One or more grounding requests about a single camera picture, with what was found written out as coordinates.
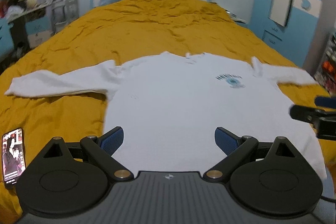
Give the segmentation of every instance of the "gray ribbed panel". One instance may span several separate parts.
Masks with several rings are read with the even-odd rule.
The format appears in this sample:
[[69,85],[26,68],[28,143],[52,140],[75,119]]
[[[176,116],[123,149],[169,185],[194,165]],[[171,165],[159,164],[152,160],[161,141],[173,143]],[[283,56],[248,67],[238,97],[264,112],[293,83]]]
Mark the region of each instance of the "gray ribbed panel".
[[88,212],[66,219],[26,215],[18,224],[321,224],[314,216],[274,220],[236,204],[225,187],[203,181],[198,173],[141,172],[117,183],[106,199]]

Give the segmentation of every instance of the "yellow bedspread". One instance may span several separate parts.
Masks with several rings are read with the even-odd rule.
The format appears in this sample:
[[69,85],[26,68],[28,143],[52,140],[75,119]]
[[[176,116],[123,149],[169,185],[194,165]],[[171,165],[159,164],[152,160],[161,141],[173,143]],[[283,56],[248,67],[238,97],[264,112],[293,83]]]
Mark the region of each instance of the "yellow bedspread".
[[[46,69],[63,74],[114,59],[117,65],[147,55],[169,51],[209,52],[246,62],[294,66],[236,25],[224,9],[200,0],[123,0],[89,11],[62,32],[29,52],[0,76],[0,133],[22,127],[29,164],[54,136],[76,142],[87,135],[101,135],[106,107],[100,94],[24,99],[4,96],[13,77]],[[314,106],[316,95],[327,95],[318,85],[282,85],[295,103]],[[336,143],[321,141],[326,161],[336,158]],[[20,215],[13,191],[0,184],[0,206]]]

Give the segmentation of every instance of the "long sleeve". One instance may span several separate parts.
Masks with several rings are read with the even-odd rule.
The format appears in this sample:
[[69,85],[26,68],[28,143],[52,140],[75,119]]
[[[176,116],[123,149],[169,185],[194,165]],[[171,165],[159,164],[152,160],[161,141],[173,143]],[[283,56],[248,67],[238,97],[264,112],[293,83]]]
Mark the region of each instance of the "long sleeve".
[[39,70],[14,78],[5,95],[33,98],[96,92],[110,97],[118,90],[121,80],[120,68],[114,60],[109,60],[63,75]]
[[300,68],[272,66],[262,64],[256,57],[252,57],[254,76],[266,78],[274,84],[315,85],[317,82],[308,72]]

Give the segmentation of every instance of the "white shirt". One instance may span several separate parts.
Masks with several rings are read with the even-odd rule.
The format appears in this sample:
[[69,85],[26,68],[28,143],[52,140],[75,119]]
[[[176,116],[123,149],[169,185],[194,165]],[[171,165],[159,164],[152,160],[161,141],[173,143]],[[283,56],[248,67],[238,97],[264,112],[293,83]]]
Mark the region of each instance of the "white shirt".
[[246,62],[211,54],[184,58],[165,52],[118,67],[106,61],[65,75],[33,72],[13,79],[5,94],[106,94],[104,133],[123,128],[124,142],[113,158],[135,176],[140,170],[203,175],[226,157],[214,139],[215,129],[224,127],[260,142],[285,136],[326,178],[314,131],[290,118],[293,103],[277,86],[280,81],[315,81],[297,68],[263,65],[256,58],[252,62],[254,69]]

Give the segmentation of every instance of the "smartphone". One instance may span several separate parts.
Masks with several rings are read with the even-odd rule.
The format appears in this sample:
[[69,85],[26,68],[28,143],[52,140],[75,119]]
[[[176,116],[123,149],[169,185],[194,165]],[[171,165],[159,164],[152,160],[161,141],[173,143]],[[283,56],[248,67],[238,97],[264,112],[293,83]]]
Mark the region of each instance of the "smartphone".
[[17,128],[2,135],[2,175],[5,187],[13,188],[26,169],[23,130]]

